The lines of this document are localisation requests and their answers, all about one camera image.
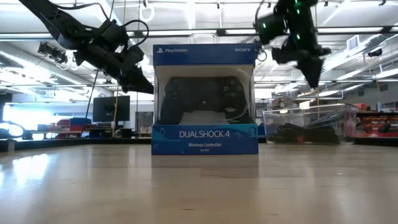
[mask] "dualshock 4 box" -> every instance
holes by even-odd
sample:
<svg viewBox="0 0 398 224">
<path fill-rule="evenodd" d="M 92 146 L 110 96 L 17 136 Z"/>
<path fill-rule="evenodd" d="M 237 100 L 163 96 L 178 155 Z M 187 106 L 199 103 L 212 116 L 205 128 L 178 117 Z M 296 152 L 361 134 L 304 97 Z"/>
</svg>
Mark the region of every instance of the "dualshock 4 box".
<svg viewBox="0 0 398 224">
<path fill-rule="evenodd" d="M 153 155 L 258 154 L 254 44 L 154 45 Z"/>
</svg>

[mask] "light bar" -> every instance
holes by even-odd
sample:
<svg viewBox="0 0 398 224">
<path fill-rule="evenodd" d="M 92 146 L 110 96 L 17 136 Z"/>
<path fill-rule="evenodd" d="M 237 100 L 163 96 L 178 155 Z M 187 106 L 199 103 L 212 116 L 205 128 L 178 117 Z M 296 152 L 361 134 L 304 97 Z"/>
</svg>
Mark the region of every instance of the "light bar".
<svg viewBox="0 0 398 224">
<path fill-rule="evenodd" d="M 356 89 L 356 88 L 358 88 L 358 87 L 361 87 L 361 86 L 363 86 L 363 84 L 359 84 L 359 85 L 355 85 L 355 86 L 348 87 L 347 89 L 345 89 L 345 90 L 343 90 L 343 91 L 354 90 L 354 89 Z"/>
<path fill-rule="evenodd" d="M 150 36 L 175 36 L 175 35 L 192 35 L 192 34 L 215 34 L 217 30 L 158 30 L 150 31 Z"/>
<path fill-rule="evenodd" d="M 341 27 L 341 28 L 318 28 L 318 32 L 322 34 L 328 34 L 328 33 L 367 33 L 367 32 L 380 32 L 383 29 L 383 27 Z"/>
<path fill-rule="evenodd" d="M 375 77 L 376 77 L 376 79 L 378 79 L 378 78 L 386 78 L 386 77 L 397 75 L 397 74 L 398 74 L 398 68 L 392 69 L 392 70 L 388 70 L 388 71 L 385 71 L 385 72 L 381 72 L 381 73 L 377 74 Z"/>
<path fill-rule="evenodd" d="M 226 30 L 226 34 L 255 34 L 256 31 L 254 29 L 232 29 Z"/>
<path fill-rule="evenodd" d="M 339 92 L 338 90 L 324 91 L 324 92 L 319 93 L 319 96 L 330 96 L 330 95 L 336 94 L 338 92 Z"/>
<path fill-rule="evenodd" d="M 378 80 L 377 82 L 398 82 L 398 78 L 397 79 L 381 79 L 381 80 Z"/>
<path fill-rule="evenodd" d="M 337 80 L 337 83 L 371 83 L 373 80 Z"/>
</svg>

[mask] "fluorescent light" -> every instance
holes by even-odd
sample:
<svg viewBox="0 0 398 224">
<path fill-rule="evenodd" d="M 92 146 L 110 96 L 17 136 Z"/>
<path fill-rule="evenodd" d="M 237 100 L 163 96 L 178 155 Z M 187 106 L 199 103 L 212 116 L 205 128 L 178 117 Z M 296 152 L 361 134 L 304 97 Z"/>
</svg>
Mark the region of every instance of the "fluorescent light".
<svg viewBox="0 0 398 224">
<path fill-rule="evenodd" d="M 87 85 L 52 85 L 54 87 L 86 87 Z"/>
<path fill-rule="evenodd" d="M 386 77 L 389 77 L 389 76 L 392 76 L 392 75 L 397 75 L 397 74 L 398 74 L 398 68 L 393 69 L 393 70 L 388 70 L 388 71 L 385 71 L 385 72 L 381 72 L 381 73 L 376 75 L 376 79 L 386 78 Z"/>
<path fill-rule="evenodd" d="M 255 76 L 255 77 L 254 77 L 254 81 L 255 81 L 255 82 L 258 82 L 258 81 L 261 81 L 263 78 L 264 78 L 264 77 L 257 77 L 257 76 Z"/>
<path fill-rule="evenodd" d="M 254 29 L 233 29 L 226 30 L 226 34 L 255 34 L 256 31 Z"/>
<path fill-rule="evenodd" d="M 363 86 L 363 84 L 359 84 L 359 85 L 355 85 L 355 86 L 348 87 L 347 89 L 345 89 L 345 90 L 343 90 L 343 91 L 354 90 L 354 89 L 356 89 L 356 88 L 358 88 L 358 87 L 360 87 L 360 86 Z"/>
<path fill-rule="evenodd" d="M 310 103 L 312 100 L 304 101 L 302 103 L 299 103 L 298 105 L 300 106 L 301 110 L 307 110 L 310 109 Z"/>
<path fill-rule="evenodd" d="M 318 28 L 319 33 L 360 33 L 360 32 L 380 32 L 382 27 L 350 27 L 350 28 Z"/>
<path fill-rule="evenodd" d="M 280 83 L 290 83 L 290 81 L 259 81 L 256 84 L 280 84 Z"/>
<path fill-rule="evenodd" d="M 371 83 L 373 80 L 337 80 L 337 83 Z"/>
<path fill-rule="evenodd" d="M 19 39 L 40 39 L 40 40 L 47 40 L 47 39 L 54 39 L 51 34 L 0 34 L 0 39 L 2 40 L 19 40 Z"/>
<path fill-rule="evenodd" d="M 383 80 L 378 80 L 378 82 L 398 82 L 398 78 L 397 79 L 383 79 Z"/>
<path fill-rule="evenodd" d="M 319 96 L 329 96 L 329 95 L 333 95 L 335 93 L 338 93 L 338 90 L 324 91 L 324 92 L 319 93 Z"/>
<path fill-rule="evenodd" d="M 191 34 L 215 34 L 216 30 L 165 30 L 165 31 L 150 31 L 151 36 L 162 35 L 191 35 Z"/>
<path fill-rule="evenodd" d="M 272 87 L 275 84 L 254 84 L 255 88 L 265 88 L 265 87 Z"/>
</svg>

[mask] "table surface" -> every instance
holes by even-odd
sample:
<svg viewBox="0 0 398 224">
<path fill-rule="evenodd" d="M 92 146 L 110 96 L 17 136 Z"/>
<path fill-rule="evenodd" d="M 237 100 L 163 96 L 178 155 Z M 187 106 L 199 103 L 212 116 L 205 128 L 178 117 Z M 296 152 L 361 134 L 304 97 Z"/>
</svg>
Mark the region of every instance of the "table surface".
<svg viewBox="0 0 398 224">
<path fill-rule="evenodd" d="M 375 224 L 398 219 L 398 150 L 260 144 L 151 156 L 148 145 L 0 154 L 0 223 Z"/>
</svg>

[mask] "wall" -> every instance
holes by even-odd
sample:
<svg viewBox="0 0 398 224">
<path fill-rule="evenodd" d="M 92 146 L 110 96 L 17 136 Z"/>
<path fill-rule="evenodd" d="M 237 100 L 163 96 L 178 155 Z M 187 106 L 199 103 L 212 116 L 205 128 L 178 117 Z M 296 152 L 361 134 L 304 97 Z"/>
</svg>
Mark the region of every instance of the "wall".
<svg viewBox="0 0 398 224">
<path fill-rule="evenodd" d="M 365 95 L 358 96 L 358 91 L 354 91 L 353 94 L 346 95 L 345 99 L 339 100 L 339 103 L 366 103 L 371 107 L 371 110 L 376 110 L 378 101 L 383 103 L 390 103 L 398 101 L 398 83 L 391 82 L 388 84 L 388 90 L 379 92 L 377 88 L 366 88 L 364 89 Z"/>
</svg>

